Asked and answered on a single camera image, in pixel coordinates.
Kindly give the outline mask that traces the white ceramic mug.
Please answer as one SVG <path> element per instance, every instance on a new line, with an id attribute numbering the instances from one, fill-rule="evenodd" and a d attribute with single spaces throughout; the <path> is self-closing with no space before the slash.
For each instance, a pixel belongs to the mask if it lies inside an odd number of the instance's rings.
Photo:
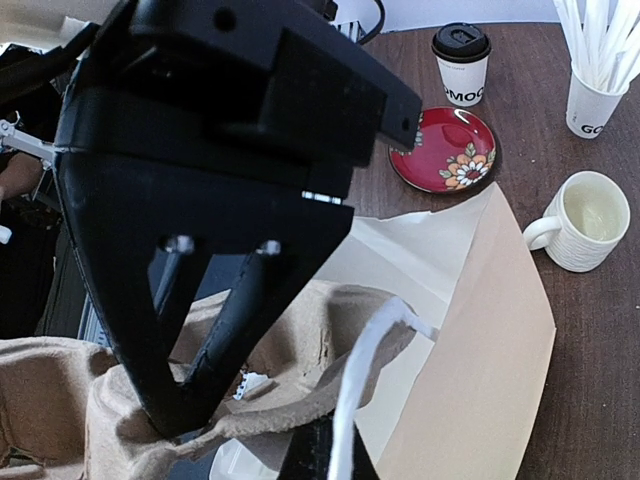
<path id="1" fill-rule="evenodd" d="M 606 175 L 580 171 L 559 188 L 542 217 L 523 231 L 529 250 L 543 249 L 561 268 L 586 273 L 601 265 L 626 234 L 628 200 Z"/>

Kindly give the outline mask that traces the black plastic cup lid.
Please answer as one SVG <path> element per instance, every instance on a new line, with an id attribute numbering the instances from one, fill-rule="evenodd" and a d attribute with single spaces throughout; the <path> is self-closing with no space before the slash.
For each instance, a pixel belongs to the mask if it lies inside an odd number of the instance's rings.
<path id="1" fill-rule="evenodd" d="M 441 27 L 434 35 L 432 46 L 441 56 L 471 58 L 489 47 L 488 36 L 477 26 L 458 22 Z"/>

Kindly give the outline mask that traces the white paper coffee cup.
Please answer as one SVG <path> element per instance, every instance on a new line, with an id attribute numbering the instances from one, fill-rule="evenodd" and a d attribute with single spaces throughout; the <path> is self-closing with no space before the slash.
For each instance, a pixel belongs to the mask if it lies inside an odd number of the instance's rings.
<path id="1" fill-rule="evenodd" d="M 471 63 L 437 58 L 445 96 L 458 107 L 472 107 L 484 95 L 489 56 Z"/>

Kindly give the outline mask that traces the cup of white straws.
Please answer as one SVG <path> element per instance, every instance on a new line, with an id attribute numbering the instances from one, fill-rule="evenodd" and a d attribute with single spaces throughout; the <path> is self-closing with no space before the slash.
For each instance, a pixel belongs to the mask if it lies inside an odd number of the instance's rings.
<path id="1" fill-rule="evenodd" d="M 576 136 L 597 138 L 631 83 L 639 78 L 639 3 L 553 3 L 570 57 L 566 124 Z"/>

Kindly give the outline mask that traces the red floral plate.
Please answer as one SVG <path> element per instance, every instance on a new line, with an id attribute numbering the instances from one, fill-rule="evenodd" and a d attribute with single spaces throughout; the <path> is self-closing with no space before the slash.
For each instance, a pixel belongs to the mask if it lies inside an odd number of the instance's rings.
<path id="1" fill-rule="evenodd" d="M 477 187 L 498 163 L 497 138 L 475 114 L 454 107 L 424 110 L 414 148 L 388 150 L 390 164 L 408 185 L 432 194 Z"/>

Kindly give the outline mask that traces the brown paper bag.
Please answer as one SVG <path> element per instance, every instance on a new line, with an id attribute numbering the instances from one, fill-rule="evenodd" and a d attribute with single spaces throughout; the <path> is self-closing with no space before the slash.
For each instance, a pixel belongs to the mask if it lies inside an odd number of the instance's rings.
<path id="1" fill-rule="evenodd" d="M 447 210 L 357 219 L 249 357 L 267 383 L 215 425 L 271 439 L 365 382 L 356 426 L 381 479 L 512 479 L 538 411 L 556 327 L 497 185 Z"/>

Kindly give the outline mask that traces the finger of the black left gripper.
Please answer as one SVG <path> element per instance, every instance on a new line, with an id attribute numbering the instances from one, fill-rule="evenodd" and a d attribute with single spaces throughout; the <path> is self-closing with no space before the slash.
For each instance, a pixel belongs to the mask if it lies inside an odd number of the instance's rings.
<path id="1" fill-rule="evenodd" d="M 116 357 L 154 427 L 163 436 L 174 437 L 193 430 L 181 428 L 185 380 L 175 381 L 168 358 L 211 257 L 243 254 L 246 262 L 252 253 L 241 248 L 247 225 L 211 221 L 204 234 L 192 227 L 173 230 L 174 236 L 186 237 L 176 242 L 183 252 L 165 300 L 156 307 L 148 267 L 167 224 L 141 214 L 132 216 L 132 227 L 125 228 L 121 223 L 126 218 L 124 214 L 74 214 L 69 225 L 82 273 Z"/>
<path id="2" fill-rule="evenodd" d="M 183 430 L 204 426 L 240 367 L 349 233 L 351 214 L 302 214 L 252 223 L 252 253 L 181 385 Z"/>

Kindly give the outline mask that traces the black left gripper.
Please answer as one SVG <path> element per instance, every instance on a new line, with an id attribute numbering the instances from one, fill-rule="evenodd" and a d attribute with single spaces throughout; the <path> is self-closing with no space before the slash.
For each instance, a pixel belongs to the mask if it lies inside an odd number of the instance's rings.
<path id="1" fill-rule="evenodd" d="M 159 247 L 312 278 L 350 230 L 353 171 L 414 144 L 420 97 L 296 1 L 122 1 L 55 140 L 88 280 L 143 280 Z"/>

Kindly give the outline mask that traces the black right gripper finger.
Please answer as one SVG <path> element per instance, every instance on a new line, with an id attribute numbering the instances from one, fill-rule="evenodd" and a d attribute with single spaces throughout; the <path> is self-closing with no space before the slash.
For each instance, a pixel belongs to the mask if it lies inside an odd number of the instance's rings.
<path id="1" fill-rule="evenodd" d="M 321 417 L 294 429 L 279 472 L 281 480 L 326 479 L 333 441 L 333 418 Z M 354 428 L 353 480 L 379 480 L 357 428 Z"/>

